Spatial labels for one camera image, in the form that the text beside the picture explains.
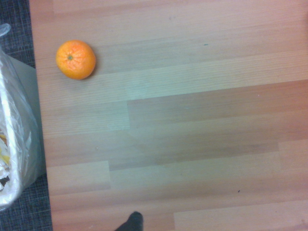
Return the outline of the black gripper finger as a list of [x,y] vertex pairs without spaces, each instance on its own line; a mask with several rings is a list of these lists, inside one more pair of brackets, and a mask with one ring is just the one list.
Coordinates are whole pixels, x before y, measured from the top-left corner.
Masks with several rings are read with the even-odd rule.
[[143,215],[134,211],[115,231],[143,231]]

